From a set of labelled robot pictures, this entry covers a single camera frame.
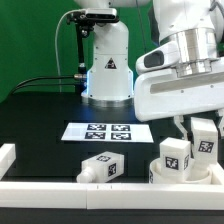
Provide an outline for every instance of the black cable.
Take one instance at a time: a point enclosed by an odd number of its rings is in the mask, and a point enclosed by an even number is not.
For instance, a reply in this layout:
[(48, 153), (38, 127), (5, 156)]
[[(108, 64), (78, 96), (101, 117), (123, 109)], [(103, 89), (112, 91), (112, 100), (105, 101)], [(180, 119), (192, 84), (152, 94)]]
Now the black cable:
[(15, 88), (13, 88), (10, 93), (8, 94), (8, 96), (13, 95), (17, 90), (22, 89), (22, 88), (26, 88), (26, 87), (33, 87), (33, 86), (75, 86), (78, 83), (53, 83), (53, 84), (47, 84), (47, 83), (41, 83), (41, 84), (28, 84), (28, 85), (22, 85), (22, 86), (16, 86)]
[(29, 82), (34, 82), (34, 81), (39, 81), (39, 80), (58, 80), (58, 79), (74, 79), (74, 76), (73, 75), (70, 75), (70, 76), (40, 76), (40, 77), (36, 77), (36, 78), (32, 78), (32, 79), (28, 79), (28, 80), (25, 80), (21, 83), (19, 83), (16, 87), (19, 87), (19, 86), (22, 86), (22, 85), (25, 85)]
[(78, 73), (86, 74), (81, 26), (79, 24), (76, 24), (75, 27), (76, 27), (76, 40), (77, 40), (77, 47), (78, 47), (78, 63), (79, 63)]

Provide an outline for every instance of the white container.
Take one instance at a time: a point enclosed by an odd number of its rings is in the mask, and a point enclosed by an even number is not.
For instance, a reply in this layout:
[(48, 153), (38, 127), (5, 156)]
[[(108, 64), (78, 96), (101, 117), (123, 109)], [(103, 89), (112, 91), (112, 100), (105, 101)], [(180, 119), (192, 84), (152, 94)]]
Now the white container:
[[(189, 160), (190, 175), (187, 180), (179, 184), (211, 184), (212, 169), (208, 167), (206, 170), (198, 170), (195, 166), (194, 159)], [(160, 158), (153, 160), (149, 166), (149, 183), (150, 184), (178, 184), (172, 179), (161, 176), (161, 160)]]

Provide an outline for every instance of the green backdrop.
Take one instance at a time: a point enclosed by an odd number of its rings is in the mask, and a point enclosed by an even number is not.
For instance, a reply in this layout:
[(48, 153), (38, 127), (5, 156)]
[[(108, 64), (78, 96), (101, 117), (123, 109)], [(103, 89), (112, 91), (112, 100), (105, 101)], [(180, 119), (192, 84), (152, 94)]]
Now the green backdrop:
[[(120, 20), (129, 29), (129, 66), (135, 72), (137, 58), (153, 48), (150, 39), (148, 9), (141, 7), (144, 27), (143, 43), (137, 8), (118, 9)], [(0, 101), (21, 81), (37, 76), (57, 75), (54, 38), (62, 15), (78, 8), (73, 0), (0, 0)], [(88, 68), (92, 64), (92, 37), (84, 40)], [(77, 71), (77, 46), (74, 25), (62, 23), (59, 39), (62, 75)], [(26, 90), (59, 91), (58, 87), (39, 87)], [(63, 87), (63, 91), (74, 91)]]

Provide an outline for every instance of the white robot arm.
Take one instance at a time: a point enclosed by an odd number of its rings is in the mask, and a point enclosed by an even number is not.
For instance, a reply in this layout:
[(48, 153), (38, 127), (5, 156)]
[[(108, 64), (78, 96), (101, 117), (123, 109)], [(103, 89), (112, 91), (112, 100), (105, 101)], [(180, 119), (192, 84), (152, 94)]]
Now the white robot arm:
[(224, 58), (217, 53), (223, 1), (217, 2), (219, 9), (211, 11), (211, 0), (153, 1), (161, 46), (136, 63), (139, 120), (224, 108)]
[(151, 0), (74, 0), (82, 8), (136, 7), (145, 5)]
[[(82, 8), (135, 7), (149, 0), (75, 0)], [(133, 72), (128, 67), (129, 32), (122, 22), (98, 22), (94, 28), (93, 65), (87, 72), (85, 103), (120, 107), (133, 103)]]

